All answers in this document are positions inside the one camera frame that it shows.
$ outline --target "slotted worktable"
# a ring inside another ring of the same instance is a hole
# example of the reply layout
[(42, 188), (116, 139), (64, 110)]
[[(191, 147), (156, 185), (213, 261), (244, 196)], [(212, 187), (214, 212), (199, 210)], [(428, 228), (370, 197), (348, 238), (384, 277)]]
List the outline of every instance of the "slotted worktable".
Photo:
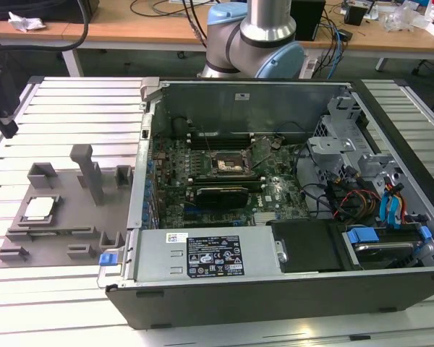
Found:
[[(25, 88), (17, 113), (18, 135), (11, 140), (0, 136), (0, 245), (27, 189), (26, 174), (33, 162), (75, 168), (69, 159), (71, 145), (91, 143), (93, 160), (101, 167), (135, 164), (142, 118), (140, 82), (46, 78)], [(396, 90), (390, 82), (383, 83), (388, 85), (378, 83), (374, 90)], [(98, 289), (97, 274), (98, 266), (0, 269), (0, 346), (434, 345), (434, 297), (390, 314), (134, 331)], [(209, 299), (218, 304), (225, 298)], [(351, 341), (349, 336), (356, 334), (371, 340)]]

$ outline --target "blue tab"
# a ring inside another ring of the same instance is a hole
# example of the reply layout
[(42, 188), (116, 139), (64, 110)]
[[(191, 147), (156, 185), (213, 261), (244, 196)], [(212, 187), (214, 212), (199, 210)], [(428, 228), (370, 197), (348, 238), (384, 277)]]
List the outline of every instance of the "blue tab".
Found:
[(117, 265), (117, 254), (103, 253), (98, 261), (100, 266), (115, 266)]
[(374, 228), (353, 228), (351, 231), (347, 231), (347, 236), (352, 244), (379, 241)]
[(228, 2), (217, 4), (210, 8), (208, 25), (222, 24), (243, 20), (247, 14), (247, 4)]
[(389, 196), (385, 193), (381, 199), (381, 205), (379, 207), (379, 219), (381, 222), (386, 220), (386, 208), (388, 206)]
[(431, 239), (433, 237), (433, 235), (431, 234), (431, 232), (427, 226), (422, 226), (420, 228), (420, 233), (421, 233), (421, 236), (423, 237), (423, 239), (425, 241), (428, 241), (429, 239)]
[(389, 208), (388, 214), (388, 225), (393, 226), (396, 229), (400, 228), (400, 224), (396, 222), (396, 212), (398, 207), (399, 199), (397, 199), (396, 197), (392, 197), (391, 207)]
[(274, 52), (259, 68), (255, 78), (293, 77), (303, 62), (303, 47), (297, 42), (291, 42)]
[(351, 244), (358, 244), (359, 238), (357, 237), (357, 234), (354, 230), (347, 231), (347, 236), (349, 237), (349, 241)]

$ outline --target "warning label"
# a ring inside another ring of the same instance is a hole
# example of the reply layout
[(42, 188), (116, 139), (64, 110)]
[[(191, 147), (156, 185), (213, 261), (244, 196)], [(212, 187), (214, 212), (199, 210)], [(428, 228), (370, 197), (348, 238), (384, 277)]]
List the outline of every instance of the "warning label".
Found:
[(239, 236), (190, 237), (187, 257), (191, 278), (244, 275)]

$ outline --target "gray plastic post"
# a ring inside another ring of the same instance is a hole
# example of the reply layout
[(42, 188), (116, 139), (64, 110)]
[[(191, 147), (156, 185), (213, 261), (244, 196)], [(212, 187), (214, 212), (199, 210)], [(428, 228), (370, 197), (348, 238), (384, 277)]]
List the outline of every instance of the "gray plastic post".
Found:
[(72, 161), (79, 165), (95, 205), (100, 206), (103, 204), (104, 197), (101, 171), (95, 169), (92, 162), (92, 153), (93, 148), (91, 145), (73, 145), (69, 156)]
[(35, 189), (51, 189), (50, 177), (57, 177), (50, 163), (34, 163), (30, 167), (27, 178)]

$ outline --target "white label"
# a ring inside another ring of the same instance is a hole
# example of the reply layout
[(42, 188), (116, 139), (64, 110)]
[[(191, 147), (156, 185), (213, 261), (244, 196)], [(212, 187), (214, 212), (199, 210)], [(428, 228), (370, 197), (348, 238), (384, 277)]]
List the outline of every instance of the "white label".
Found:
[(188, 233), (167, 233), (166, 234), (166, 243), (174, 244), (174, 243), (185, 243), (187, 242)]
[(250, 97), (249, 93), (236, 93), (234, 95), (235, 101), (248, 101)]

